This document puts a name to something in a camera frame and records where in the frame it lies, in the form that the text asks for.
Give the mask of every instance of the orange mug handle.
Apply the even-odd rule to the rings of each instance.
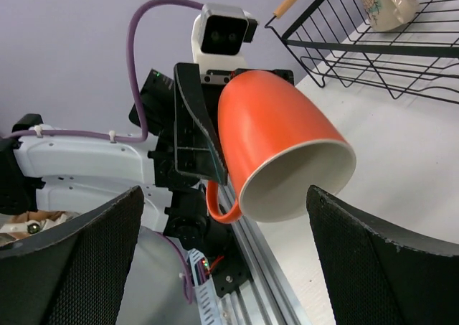
[[[210,216],[217,222],[229,224],[238,221],[238,219],[242,217],[237,199],[229,212],[226,214],[220,212],[220,206],[218,204],[218,184],[211,180],[207,182],[206,203]]]

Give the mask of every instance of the black foreground object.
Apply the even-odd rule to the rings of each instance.
[[[459,245],[393,225],[318,187],[306,203],[338,325],[459,324]]]
[[[0,324],[112,325],[143,212],[134,187],[103,206],[0,248]]]

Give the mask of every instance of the mug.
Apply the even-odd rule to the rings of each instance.
[[[385,32],[415,18],[418,0],[361,0],[374,31]]]
[[[306,192],[317,185],[339,192],[356,167],[352,147],[322,112],[290,83],[251,70],[220,95],[219,139],[236,202],[219,211],[216,182],[207,183],[207,208],[218,222],[246,215],[279,222],[306,214]]]

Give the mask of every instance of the camera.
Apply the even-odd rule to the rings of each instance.
[[[242,43],[251,42],[258,23],[241,8],[205,4],[201,12],[199,46],[204,54],[235,56]]]

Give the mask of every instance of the floral mug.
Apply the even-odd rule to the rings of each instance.
[[[412,21],[418,0],[361,0],[374,31],[385,32]]]

